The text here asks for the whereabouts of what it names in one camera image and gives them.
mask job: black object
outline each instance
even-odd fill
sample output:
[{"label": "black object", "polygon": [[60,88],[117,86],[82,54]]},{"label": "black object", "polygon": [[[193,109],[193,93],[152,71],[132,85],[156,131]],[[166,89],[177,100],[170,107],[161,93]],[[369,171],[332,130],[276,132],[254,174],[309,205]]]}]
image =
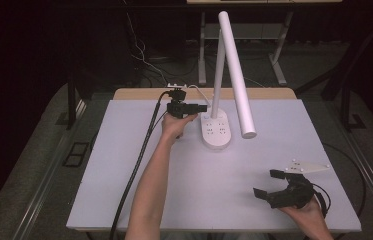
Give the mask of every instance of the black object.
[{"label": "black object", "polygon": [[285,190],[274,193],[267,193],[264,190],[254,188],[255,197],[266,200],[271,208],[290,206],[302,208],[310,202],[315,193],[313,184],[302,174],[270,170],[270,176],[279,179],[286,178],[289,182],[289,185]]},{"label": "black object", "polygon": [[173,117],[183,118],[184,115],[207,111],[207,105],[184,103],[186,92],[183,90],[176,88],[170,91],[168,95],[172,97],[172,99],[170,103],[167,103],[167,112]]}]

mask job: gray floor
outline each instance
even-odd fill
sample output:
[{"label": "gray floor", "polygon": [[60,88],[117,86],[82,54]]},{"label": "gray floor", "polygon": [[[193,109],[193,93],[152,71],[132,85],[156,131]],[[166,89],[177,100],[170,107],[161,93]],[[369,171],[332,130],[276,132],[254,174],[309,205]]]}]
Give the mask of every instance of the gray floor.
[{"label": "gray floor", "polygon": [[[294,89],[302,86],[331,69],[341,59],[347,47],[346,44],[339,43],[286,45],[280,58],[280,65],[288,81],[288,87]],[[206,49],[207,86],[212,86],[213,82],[215,49],[214,45],[209,45]],[[267,42],[238,44],[248,87],[277,86],[267,59],[267,54],[272,50],[274,44]],[[173,62],[163,54],[154,53],[150,61],[158,68],[179,75],[174,77],[163,72],[170,82],[198,84],[196,44],[189,44],[188,55],[191,57],[184,61]],[[142,79],[140,87],[162,87],[162,79],[158,73],[144,71],[143,74],[147,78]],[[227,73],[224,76],[223,86],[229,87],[229,76]],[[367,128],[353,130],[352,134],[344,132],[337,120],[339,99],[334,102],[323,102],[319,96],[322,88],[323,84],[320,84],[305,92],[300,98],[304,100],[319,137],[326,144],[325,150],[332,165],[357,211],[362,202],[362,180],[348,159],[350,157],[355,160],[356,157],[347,139],[355,139],[373,168],[373,115],[364,102],[357,95],[353,95],[351,112],[358,114]],[[61,163],[74,142],[93,144],[112,95],[111,92],[95,93],[91,100],[85,101],[85,108],[79,109],[79,120],[74,128],[67,131],[64,125],[56,124],[60,115],[67,110],[66,86],[55,94],[0,193],[0,239],[88,239],[85,233],[67,229],[65,224],[91,147],[79,168],[62,167]],[[363,231],[349,233],[342,239],[373,239],[373,194],[369,188],[367,191],[365,207],[360,217]],[[94,239],[108,239],[108,233],[92,235]],[[303,238],[300,233],[274,236],[279,240]]]}]

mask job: dark background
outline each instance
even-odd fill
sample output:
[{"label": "dark background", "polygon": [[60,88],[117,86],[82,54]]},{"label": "dark background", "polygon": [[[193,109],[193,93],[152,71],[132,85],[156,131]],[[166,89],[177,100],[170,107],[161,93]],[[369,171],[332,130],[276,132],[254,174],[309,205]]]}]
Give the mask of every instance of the dark background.
[{"label": "dark background", "polygon": [[[275,11],[256,16],[236,11],[231,19],[269,22],[284,14]],[[134,15],[135,28],[147,46],[167,55],[181,58],[184,40],[198,38],[199,12]],[[0,0],[0,189],[67,75],[76,79],[82,98],[90,98],[94,91],[135,86],[137,66],[130,57],[131,35],[125,23],[125,14],[120,11],[55,9],[44,0]],[[349,0],[337,8],[298,9],[288,43],[342,41],[358,45],[372,29],[373,0]],[[349,79],[373,111],[373,40]]]}]

